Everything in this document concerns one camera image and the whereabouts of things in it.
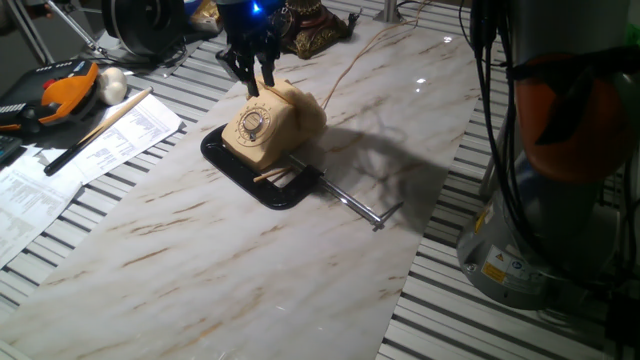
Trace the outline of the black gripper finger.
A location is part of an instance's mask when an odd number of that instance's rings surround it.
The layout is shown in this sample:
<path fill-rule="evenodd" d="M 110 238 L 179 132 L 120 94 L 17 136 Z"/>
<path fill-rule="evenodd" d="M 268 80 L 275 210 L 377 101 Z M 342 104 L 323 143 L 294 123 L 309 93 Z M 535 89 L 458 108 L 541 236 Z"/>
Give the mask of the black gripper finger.
<path fill-rule="evenodd" d="M 262 77 L 266 86 L 274 86 L 275 61 L 280 57 L 279 45 L 267 45 L 258 54 L 261 65 Z"/>
<path fill-rule="evenodd" d="M 225 47 L 216 53 L 221 66 L 236 81 L 243 83 L 250 97 L 258 97 L 259 90 L 254 74 L 254 60 L 239 54 L 232 47 Z"/>

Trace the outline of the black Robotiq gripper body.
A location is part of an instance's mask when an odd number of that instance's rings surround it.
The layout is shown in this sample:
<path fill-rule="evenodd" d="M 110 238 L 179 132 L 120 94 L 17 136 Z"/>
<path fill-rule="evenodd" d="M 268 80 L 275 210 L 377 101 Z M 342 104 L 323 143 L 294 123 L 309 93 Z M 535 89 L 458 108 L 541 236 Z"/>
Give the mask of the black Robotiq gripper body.
<path fill-rule="evenodd" d="M 218 0 L 227 43 L 234 51 L 277 51 L 271 16 L 283 6 L 284 0 Z"/>

